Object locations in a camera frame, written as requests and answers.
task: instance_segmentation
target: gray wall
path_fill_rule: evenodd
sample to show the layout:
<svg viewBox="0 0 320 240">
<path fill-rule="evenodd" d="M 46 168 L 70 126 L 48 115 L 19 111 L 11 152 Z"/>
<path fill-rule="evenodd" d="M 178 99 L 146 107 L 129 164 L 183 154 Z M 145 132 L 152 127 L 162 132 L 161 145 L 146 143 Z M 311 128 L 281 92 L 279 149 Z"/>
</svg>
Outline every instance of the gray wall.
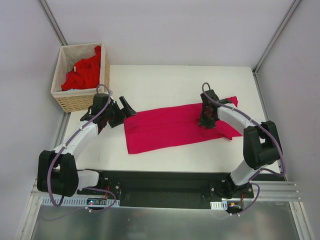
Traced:
<svg viewBox="0 0 320 240">
<path fill-rule="evenodd" d="M 254 67 L 293 0 L 47 0 L 69 44 L 111 64 Z"/>
<path fill-rule="evenodd" d="M 15 238 L 62 110 L 50 94 L 59 43 L 36 0 L 0 2 L 0 239 Z"/>
<path fill-rule="evenodd" d="M 297 181 L 320 239 L 320 1 L 302 2 L 258 72 L 268 115 L 277 123 L 289 180 Z"/>
</svg>

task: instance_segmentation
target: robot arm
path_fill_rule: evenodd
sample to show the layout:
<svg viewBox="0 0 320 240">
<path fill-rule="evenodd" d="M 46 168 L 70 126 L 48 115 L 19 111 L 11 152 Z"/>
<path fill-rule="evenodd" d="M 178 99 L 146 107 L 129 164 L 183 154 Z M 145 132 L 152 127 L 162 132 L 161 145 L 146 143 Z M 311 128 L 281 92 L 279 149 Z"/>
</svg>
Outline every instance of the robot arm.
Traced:
<svg viewBox="0 0 320 240">
<path fill-rule="evenodd" d="M 240 114 L 233 103 L 228 99 L 220 100 L 212 89 L 205 93 L 201 94 L 202 112 L 199 125 L 214 128 L 216 121 L 221 120 L 231 125 L 243 136 L 244 160 L 215 190 L 220 197 L 230 199 L 239 195 L 247 187 L 249 181 L 259 174 L 261 168 L 273 164 L 280 156 L 272 139 L 251 120 Z M 206 95 L 218 104 L 209 101 Z M 280 145 L 278 131 L 272 121 L 258 121 L 258 124 L 266 129 Z"/>
<path fill-rule="evenodd" d="M 60 152 L 61 154 L 53 165 L 51 173 L 51 189 L 53 194 L 71 197 L 78 189 L 98 184 L 99 173 L 97 171 L 88 169 L 77 170 L 76 161 L 78 157 L 82 150 L 102 131 L 107 123 L 109 123 L 111 128 L 114 128 L 123 124 L 125 119 L 137 115 L 123 96 L 119 98 L 123 109 L 120 109 L 117 102 L 111 99 L 107 108 L 99 114 L 107 104 L 108 98 L 109 95 L 105 93 L 95 94 L 93 105 L 89 107 L 88 112 L 80 119 L 76 130 L 67 138 L 68 144 L 63 142 L 52 151 L 44 150 L 40 154 L 37 175 L 37 188 L 39 191 L 48 192 L 47 176 L 49 166 Z"/>
</svg>

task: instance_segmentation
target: metal frame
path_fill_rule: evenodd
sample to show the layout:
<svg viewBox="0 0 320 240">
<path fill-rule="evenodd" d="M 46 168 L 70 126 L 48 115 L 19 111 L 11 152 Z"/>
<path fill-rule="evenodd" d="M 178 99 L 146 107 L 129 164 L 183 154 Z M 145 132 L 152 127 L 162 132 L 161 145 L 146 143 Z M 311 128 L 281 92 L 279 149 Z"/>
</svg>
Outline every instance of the metal frame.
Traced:
<svg viewBox="0 0 320 240">
<path fill-rule="evenodd" d="M 57 23 L 57 20 L 55 19 L 48 3 L 46 0 L 38 0 L 39 4 L 40 4 L 40 7 L 41 9 L 43 10 L 48 22 L 50 23 L 51 27 L 52 27 L 52 30 L 54 31 L 55 33 L 55 36 L 56 38 L 58 39 L 59 43 L 61 46 L 65 46 L 65 45 L 68 45 L 58 23 Z"/>
<path fill-rule="evenodd" d="M 295 11 L 300 6 L 303 0 L 294 0 L 289 7 L 288 11 L 286 12 L 284 18 L 282 19 L 280 25 L 276 29 L 274 35 L 272 36 L 270 42 L 268 43 L 266 49 L 264 50 L 262 56 L 260 57 L 256 67 L 252 71 L 254 76 L 254 81 L 257 87 L 257 91 L 260 97 L 263 113 L 265 118 L 268 120 L 268 110 L 265 105 L 265 101 L 258 84 L 256 75 L 261 66 L 263 65 L 266 57 L 270 54 L 271 50 L 273 49 L 275 43 L 280 38 L 282 32 L 288 25 L 290 19 L 293 17 Z M 54 31 L 57 39 L 59 40 L 62 46 L 68 45 L 52 11 L 46 0 L 38 0 L 40 7 L 42 8 L 44 14 L 47 17 L 48 22 L 50 23 L 52 30 Z M 59 125 L 58 133 L 56 139 L 54 141 L 54 147 L 59 145 L 64 138 L 66 128 L 68 125 L 70 114 L 64 113 L 61 122 Z M 260 185 L 260 196 L 258 198 L 259 201 L 277 201 L 277 202 L 290 202 L 290 207 L 292 210 L 294 222 L 299 234 L 300 239 L 302 240 L 313 240 L 315 239 L 308 219 L 306 217 L 305 209 L 303 206 L 301 194 L 298 190 L 298 186 L 295 182 L 289 181 L 255 181 Z M 253 187 L 253 192 L 257 193 L 257 188 Z M 96 195 L 78 195 L 75 194 L 72 199 L 79 199 L 79 198 L 94 198 Z M 27 208 L 17 235 L 17 239 L 19 240 L 29 240 L 32 236 L 33 229 L 35 227 L 36 219 L 39 213 L 40 206 L 45 199 L 48 198 L 48 194 L 45 192 L 40 192 L 37 189 L 37 184 L 35 182 Z M 67 206 L 73 206 L 72 201 L 66 204 Z"/>
<path fill-rule="evenodd" d="M 281 36 L 281 34 L 283 33 L 283 31 L 285 30 L 285 28 L 287 27 L 289 21 L 291 20 L 291 18 L 293 17 L 294 13 L 296 12 L 296 10 L 298 9 L 299 5 L 301 4 L 303 0 L 294 0 L 291 4 L 291 6 L 289 7 L 288 11 L 286 12 L 286 14 L 284 15 L 280 25 L 278 26 L 278 28 L 276 29 L 275 33 L 273 34 L 271 40 L 269 41 L 266 49 L 264 50 L 262 56 L 260 57 L 258 63 L 256 64 L 255 68 L 253 69 L 254 74 L 257 74 L 257 72 L 259 71 L 259 69 L 261 68 L 262 64 L 264 63 L 266 57 L 268 56 L 268 54 L 271 52 L 272 48 L 274 47 L 275 43 L 278 41 L 279 37 Z"/>
</svg>

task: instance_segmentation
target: red cloth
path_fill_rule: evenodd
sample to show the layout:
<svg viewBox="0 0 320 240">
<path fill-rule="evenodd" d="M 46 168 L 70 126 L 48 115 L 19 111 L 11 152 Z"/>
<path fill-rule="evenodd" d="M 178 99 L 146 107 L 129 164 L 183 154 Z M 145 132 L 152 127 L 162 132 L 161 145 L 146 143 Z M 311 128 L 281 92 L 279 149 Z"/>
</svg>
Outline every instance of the red cloth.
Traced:
<svg viewBox="0 0 320 240">
<path fill-rule="evenodd" d="M 94 51 L 95 56 L 81 59 L 74 65 L 73 70 L 67 74 L 65 83 L 61 85 L 62 91 L 94 89 L 98 86 L 100 81 L 101 46 L 96 46 Z"/>
<path fill-rule="evenodd" d="M 238 106 L 236 96 L 229 100 Z M 124 121 L 126 146 L 129 154 L 194 144 L 207 140 L 239 137 L 241 134 L 224 121 L 205 129 L 198 125 L 202 103 L 165 107 L 138 112 Z"/>
</svg>

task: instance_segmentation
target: red towel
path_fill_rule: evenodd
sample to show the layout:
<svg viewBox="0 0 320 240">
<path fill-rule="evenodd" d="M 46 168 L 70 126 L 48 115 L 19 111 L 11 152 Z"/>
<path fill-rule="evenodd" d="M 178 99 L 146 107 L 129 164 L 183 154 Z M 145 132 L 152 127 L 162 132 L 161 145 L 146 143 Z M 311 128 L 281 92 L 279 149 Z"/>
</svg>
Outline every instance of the red towel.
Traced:
<svg viewBox="0 0 320 240">
<path fill-rule="evenodd" d="M 101 46 L 94 48 L 95 56 L 78 61 L 61 85 L 62 91 L 70 89 L 94 89 L 100 81 Z"/>
<path fill-rule="evenodd" d="M 229 100 L 238 106 L 237 97 Z M 165 107 L 138 112 L 124 121 L 126 146 L 129 154 L 194 144 L 222 137 L 232 140 L 241 134 L 226 122 L 205 129 L 198 125 L 202 103 Z"/>
</svg>

